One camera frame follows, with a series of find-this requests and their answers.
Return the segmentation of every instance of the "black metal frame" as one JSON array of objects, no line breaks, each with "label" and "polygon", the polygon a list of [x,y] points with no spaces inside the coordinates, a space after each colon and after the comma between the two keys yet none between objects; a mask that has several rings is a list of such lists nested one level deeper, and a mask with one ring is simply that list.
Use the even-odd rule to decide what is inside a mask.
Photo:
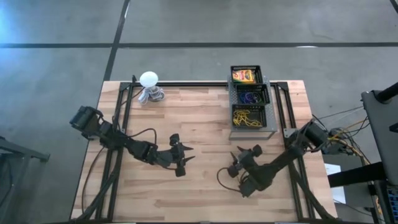
[{"label": "black metal frame", "polygon": [[[132,82],[122,82],[120,83],[119,86],[119,93],[118,93],[118,99],[116,102],[116,107],[115,107],[115,112],[114,112],[114,117],[113,117],[113,128],[117,129],[119,128],[119,117],[120,117],[120,112],[121,112],[121,107],[122,107],[122,100],[123,100],[123,95],[127,91],[127,102],[126,102],[126,107],[124,110],[124,117],[123,117],[123,123],[121,126],[121,131],[126,133],[127,130],[127,124],[128,124],[128,117],[130,114],[130,109],[131,109],[131,101],[132,101],[132,93],[134,90],[134,87],[137,85],[136,84],[136,78],[133,77]],[[117,196],[117,191],[118,191],[118,184],[119,184],[119,175],[120,175],[120,170],[121,170],[121,164],[122,164],[122,158],[123,158],[123,147],[119,147],[117,149],[108,149],[106,153],[106,159],[105,159],[105,165],[104,165],[104,172],[102,176],[102,181],[101,181],[101,188],[94,199],[93,203],[89,206],[91,207],[88,214],[84,214],[77,218],[76,220],[73,220],[71,222],[73,223],[109,223],[112,222],[113,220],[113,214],[114,214],[114,207],[116,203],[116,196]],[[112,161],[112,156],[114,154],[114,151],[116,151],[116,162],[114,165],[114,168],[112,172],[110,172],[111,168],[111,161]],[[103,214],[103,205],[104,205],[104,196],[106,195],[107,191],[111,187],[111,194],[109,198],[109,207],[108,207],[108,213],[106,215],[106,218],[102,216]],[[92,214],[94,213],[95,210],[95,218],[90,219]]]},{"label": "black metal frame", "polygon": [[41,162],[47,162],[50,158],[50,154],[41,153],[33,149],[19,146],[17,144],[7,141],[3,137],[0,137],[0,149],[3,150],[3,152],[0,153],[0,161],[4,161],[5,163],[8,159],[21,160],[18,165],[17,171],[12,172],[14,173],[14,175],[16,175],[13,178],[12,183],[10,183],[12,184],[10,191],[7,193],[7,195],[5,195],[5,197],[7,198],[5,198],[5,201],[2,205],[2,212],[0,212],[0,223],[6,223],[7,221],[9,221],[7,220],[9,219],[9,211],[13,209],[13,206],[15,205],[15,197],[17,197],[16,192],[18,192],[21,187],[24,174],[26,172],[27,166],[29,165],[29,161],[32,158],[36,158],[39,159]]},{"label": "black metal frame", "polygon": [[[122,131],[125,132],[127,128],[127,122],[129,118],[129,112],[130,112],[130,107],[131,107],[131,100],[132,100],[132,92],[133,92],[133,87],[134,86],[140,86],[140,84],[136,83],[136,80],[133,80],[134,84],[131,84],[131,82],[122,82],[119,86],[119,95],[118,99],[116,102],[116,108],[115,108],[115,115],[114,115],[114,122],[113,128],[117,128],[117,121],[119,120],[119,112],[121,110],[121,103],[122,103],[122,98],[124,92],[128,89],[128,96],[127,96],[127,102],[126,102],[126,108],[125,108],[125,113],[124,113],[124,118],[123,118],[123,125],[122,125]],[[158,86],[220,86],[220,87],[227,87],[227,82],[158,82]],[[280,96],[280,90],[284,91],[285,93],[285,100],[287,104],[287,111],[288,111],[288,116],[290,119],[290,126],[291,128],[296,128],[296,123],[295,123],[295,117],[294,117],[294,112],[293,112],[293,106],[292,102],[290,99],[289,95],[289,87],[287,82],[271,82],[271,87],[275,88],[275,96],[277,100],[277,106],[278,106],[278,113],[279,113],[279,118],[280,118],[280,123],[281,123],[281,130],[283,132],[283,129],[287,128],[286,125],[286,120],[285,120],[285,114],[284,114],[284,109],[282,105],[282,98]],[[114,169],[118,170],[117,175],[114,177],[114,180],[112,181],[113,186],[111,190],[111,199],[109,201],[109,207],[108,207],[108,215],[106,218],[102,217],[102,209],[103,209],[103,198],[99,201],[99,204],[96,209],[96,214],[95,218],[91,220],[74,220],[74,223],[87,223],[87,222],[107,222],[110,223],[113,221],[113,214],[114,214],[114,206],[116,202],[116,195],[117,195],[117,188],[118,188],[118,182],[119,182],[119,172],[121,170],[121,159],[123,156],[123,149],[118,149],[118,155],[116,158],[116,163],[114,166]],[[104,173],[103,173],[103,179],[101,183],[101,188],[105,186],[106,181],[108,180],[108,175],[109,175],[109,169],[110,169],[110,163],[112,160],[112,151],[108,150],[108,153],[106,155],[106,162],[104,166]],[[307,179],[307,173],[305,171],[305,166],[303,159],[298,160],[299,164],[299,174],[304,180],[304,182],[308,185],[308,179]],[[299,195],[299,190],[297,187],[297,183],[292,177],[291,173],[295,171],[295,167],[293,164],[289,166],[289,175],[290,175],[290,181],[292,184],[292,193],[293,193],[293,198],[295,202],[295,208],[296,208],[296,213],[297,213],[297,220],[303,220],[305,219],[306,222],[310,220],[315,220],[315,213],[313,211],[312,204],[310,203],[308,198],[306,199],[306,204],[307,204],[307,210],[308,210],[308,217],[309,218],[304,218],[303,217],[303,210],[301,206],[301,201],[300,201],[300,195]]]}]

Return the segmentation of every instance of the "metal stand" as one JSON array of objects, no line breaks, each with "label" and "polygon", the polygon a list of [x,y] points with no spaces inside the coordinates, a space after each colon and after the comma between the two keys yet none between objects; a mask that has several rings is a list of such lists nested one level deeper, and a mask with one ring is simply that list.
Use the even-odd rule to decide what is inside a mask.
[{"label": "metal stand", "polygon": [[[269,95],[270,103],[265,105],[266,111],[266,121],[267,126],[260,129],[243,129],[243,128],[234,128],[231,122],[231,133],[229,134],[229,140],[268,140],[270,139],[277,131],[278,127],[275,119],[274,112],[274,104],[272,102],[272,94],[271,94],[271,86],[267,77],[263,76],[263,83],[267,85],[267,91]],[[236,93],[236,89],[233,85],[231,75],[228,75],[228,91],[229,91],[229,113],[231,114],[231,118],[233,117],[232,104],[238,103],[238,94]],[[237,133],[268,133],[265,136],[234,136]]]},{"label": "metal stand", "polygon": [[359,168],[328,175],[330,187],[339,187],[349,184],[385,180],[386,174],[382,162],[373,163]]},{"label": "metal stand", "polygon": [[40,159],[41,162],[47,162],[50,154],[44,154],[32,149],[28,149],[12,142],[7,141],[4,137],[0,137],[0,149],[5,152],[0,154],[0,164],[4,166],[8,163],[9,172],[11,172],[12,180],[1,180],[1,182],[9,182],[9,190],[2,195],[4,203],[0,207],[0,223],[9,223],[10,210],[14,208],[15,197],[21,186],[26,168],[31,158]]}]

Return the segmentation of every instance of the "wooden table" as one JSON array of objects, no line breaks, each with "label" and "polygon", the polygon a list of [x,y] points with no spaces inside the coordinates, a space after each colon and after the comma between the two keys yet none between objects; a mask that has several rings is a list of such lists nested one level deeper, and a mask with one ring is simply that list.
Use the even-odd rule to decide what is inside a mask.
[{"label": "wooden table", "polygon": [[[119,83],[104,82],[98,109],[104,113],[105,120],[111,121],[114,114]],[[296,80],[288,83],[296,123],[301,128],[312,117],[304,82]],[[186,176],[176,178],[174,171],[137,161],[125,150],[114,221],[291,222],[297,220],[286,167],[276,175],[268,189],[262,192],[256,191],[249,198],[242,198],[239,193],[222,188],[216,179],[217,170],[228,167],[232,162],[229,152],[239,153],[236,146],[252,148],[259,144],[264,151],[263,155],[256,158],[259,164],[275,159],[284,151],[280,128],[268,141],[229,141],[229,103],[225,87],[165,87],[164,91],[166,99],[158,103],[148,102],[146,105],[140,105],[137,98],[133,99],[127,134],[132,135],[146,128],[155,128],[159,150],[163,150],[170,148],[170,135],[179,133],[184,145],[194,148],[193,151],[188,151],[186,156],[196,156],[196,158],[187,164]],[[272,94],[275,104],[275,94],[274,92]],[[274,108],[279,125],[276,104]],[[153,142],[154,135],[152,132],[147,132],[137,136],[136,139]],[[92,141],[88,145],[72,218],[81,214],[81,190],[88,169],[100,149],[98,141]],[[99,191],[104,160],[105,152],[98,159],[89,179],[85,206]],[[308,153],[304,156],[304,161],[310,188],[326,210],[336,217],[321,153]],[[232,188],[238,188],[237,179],[230,178],[227,172],[220,174],[220,181]],[[107,200],[109,197],[103,209],[104,216],[108,210]],[[305,210],[302,194],[301,201]]]}]

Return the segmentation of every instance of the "basket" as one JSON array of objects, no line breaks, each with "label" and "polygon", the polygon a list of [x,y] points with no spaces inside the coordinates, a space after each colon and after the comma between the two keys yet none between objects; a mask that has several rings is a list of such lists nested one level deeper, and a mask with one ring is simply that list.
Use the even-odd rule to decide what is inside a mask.
[{"label": "basket", "polygon": [[[261,125],[260,126],[248,126],[243,121],[240,123],[240,125],[235,124],[234,123],[235,111],[249,111],[250,113],[247,115],[248,119],[257,120],[261,123]],[[260,129],[260,128],[267,126],[265,106],[233,104],[231,117],[232,117],[232,126],[235,128]]]},{"label": "basket", "polygon": [[[238,71],[238,70],[254,70],[254,80],[256,83],[241,83],[241,82],[234,82],[233,79],[233,71]],[[262,73],[260,66],[258,65],[239,65],[239,66],[231,66],[231,80],[234,85],[237,84],[245,84],[245,85],[258,85],[262,84]]]},{"label": "basket", "polygon": [[[236,93],[240,104],[266,105],[269,103],[268,88],[266,84],[237,84]],[[258,103],[250,103],[243,99],[242,93],[257,93],[261,98]]]}]

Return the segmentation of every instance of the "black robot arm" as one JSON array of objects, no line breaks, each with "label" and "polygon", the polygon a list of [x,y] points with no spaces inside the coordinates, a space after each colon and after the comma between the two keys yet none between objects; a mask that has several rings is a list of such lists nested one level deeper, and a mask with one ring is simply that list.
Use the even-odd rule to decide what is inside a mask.
[{"label": "black robot arm", "polygon": [[160,165],[163,168],[168,168],[171,163],[175,163],[177,165],[175,169],[177,177],[185,175],[185,164],[194,158],[185,158],[184,151],[192,150],[192,148],[180,143],[178,134],[171,135],[171,148],[169,150],[158,151],[156,144],[134,140],[114,128],[112,123],[105,121],[102,112],[89,106],[81,106],[70,121],[70,124],[73,128],[81,131],[81,135],[87,139],[91,139],[90,137],[92,136],[98,136],[101,145],[110,150],[125,147],[139,161],[151,165]]},{"label": "black robot arm", "polygon": [[[302,157],[308,151],[307,148],[311,147],[311,144],[315,146],[321,145],[323,137],[318,135],[317,128],[318,126],[310,121],[302,129],[294,132],[287,140],[287,150],[269,164],[258,165],[255,162],[254,157],[262,154],[262,149],[259,145],[254,146],[253,149],[242,149],[238,146],[241,153],[237,157],[231,153],[233,164],[228,167],[228,174],[234,178],[239,174],[239,170],[241,169],[244,169],[248,173],[239,183],[239,191],[242,196],[248,197],[255,190],[265,190],[272,184],[276,173],[295,159]],[[302,188],[305,196],[313,203],[319,215],[322,218],[334,219],[315,198],[295,168],[291,175]]]}]

